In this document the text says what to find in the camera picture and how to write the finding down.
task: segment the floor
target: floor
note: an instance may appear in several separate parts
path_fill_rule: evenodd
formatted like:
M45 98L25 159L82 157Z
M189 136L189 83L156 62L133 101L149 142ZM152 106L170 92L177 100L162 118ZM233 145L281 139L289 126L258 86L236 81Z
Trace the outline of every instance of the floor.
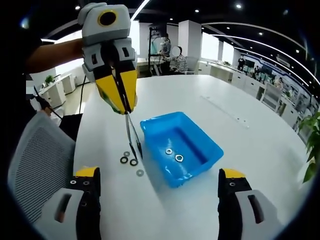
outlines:
M93 82L86 83L83 86L82 103L80 113L85 110L86 102L89 99L91 92L95 89L96 84ZM81 86L78 86L72 93L66 95L66 101L62 105L64 108L64 115L73 115L79 113L80 99L81 99Z

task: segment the metal tweezers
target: metal tweezers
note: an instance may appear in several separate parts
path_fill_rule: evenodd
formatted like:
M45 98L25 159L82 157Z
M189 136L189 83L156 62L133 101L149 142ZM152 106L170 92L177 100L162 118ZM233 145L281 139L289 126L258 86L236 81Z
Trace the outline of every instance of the metal tweezers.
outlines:
M134 132L134 135L135 135L135 138L136 138L136 144L137 144L137 147L139 149L140 156L141 156L141 159L142 159L143 156L142 156L141 143L139 141L135 126L134 126L134 124L133 124L133 122L131 120L131 117L130 117L130 113L131 113L132 110L131 110L130 105L128 103L126 89L125 89L124 83L122 81L122 77L121 77L120 73L117 71L117 69L118 69L118 67L115 67L114 81L116 83L116 86L117 86L117 89L119 91L119 95L120 95L122 104L123 104L124 109L125 109L125 124L126 124L126 131L127 131L127 134L128 134L128 139L129 139L129 145L130 145L131 151L132 151L135 159L138 161L136 151L135 151L134 146L132 144L132 139L131 139L131 134L130 134L130 124L131 124L131 126L133 128L133 132Z
M137 147L138 147L138 149L139 149L139 153L140 153L140 156L141 156L141 159L142 159L143 156L142 156L141 143L140 143L140 141L139 141L139 138L138 138L138 135L137 135L135 126L134 126L134 124L132 123L130 114L129 114L129 112L127 112L127 113L125 114L126 132L127 132L127 134L128 134L129 145L130 145L131 151L133 152L133 155L134 155L135 159L138 161L136 151L135 151L134 146L133 146L133 144L132 144L131 133L130 133L130 124L131 124L131 126L132 126L132 129L133 129L133 132L134 132L134 135L135 135L135 138L136 138L136 144L137 144Z

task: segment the white table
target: white table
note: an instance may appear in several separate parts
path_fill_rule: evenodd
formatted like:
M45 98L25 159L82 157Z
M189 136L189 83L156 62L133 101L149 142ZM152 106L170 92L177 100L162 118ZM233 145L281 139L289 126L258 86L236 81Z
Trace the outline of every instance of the white table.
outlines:
M48 103L50 103L52 108L57 108L64 104L66 101L64 85L61 79L58 79L46 88L41 89L39 91L39 94Z
M97 90L86 103L76 141L73 170L100 167L102 239L217 239L220 168L245 173L251 187L277 207L283 224L296 214L304 200L296 179L307 159L306 148L267 106L208 75L140 78L136 91L138 103L131 118L143 149L138 166L120 163L123 153L130 150L125 117L115 114ZM245 119L249 128L201 96ZM169 188L146 149L140 121L176 111L185 112L200 126L224 150L224 156L185 185ZM139 169L145 171L144 176L136 175Z

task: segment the black cable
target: black cable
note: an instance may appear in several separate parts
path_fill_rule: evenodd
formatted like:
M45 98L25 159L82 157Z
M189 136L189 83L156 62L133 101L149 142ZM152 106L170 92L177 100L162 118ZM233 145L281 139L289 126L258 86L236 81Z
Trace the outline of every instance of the black cable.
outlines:
M81 98L80 98L79 114L80 114L80 111L81 111L82 94L84 93L84 86L85 86L86 78L87 78L87 76L84 76L82 87L81 87Z
M58 118L60 118L62 120L62 117L53 110L53 108L50 106L50 104L45 99L40 97L36 87L33 86L33 88L34 88L35 93L37 94L35 99L38 101L38 103L40 104L41 108L43 110L45 110L45 108L49 108Z

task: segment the window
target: window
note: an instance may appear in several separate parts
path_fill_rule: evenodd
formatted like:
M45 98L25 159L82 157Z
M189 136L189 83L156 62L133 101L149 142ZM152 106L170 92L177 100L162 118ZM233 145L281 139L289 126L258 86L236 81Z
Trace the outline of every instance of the window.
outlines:
M223 42L222 61L226 61L230 64L234 61L235 49L227 42Z
M139 21L132 21L129 33L129 38L132 40L132 47L137 56L140 55L140 24Z
M201 58L218 60L219 39L207 33L202 33Z
M76 31L74 33L71 33L71 34L69 34L67 36L64 36L64 37L58 39L54 44L64 43L64 42L67 42L67 41L80 39L80 38L82 38L82 31L81 30ZM61 64L59 66L56 66L55 67L55 72L56 72L57 75L59 75L59 74L62 75L64 73L66 73L66 72L71 71L72 69L75 69L76 67L81 66L82 64L84 64L84 59L83 58L76 59L76 60L73 60L73 61L69 61L67 63L64 63L64 64Z

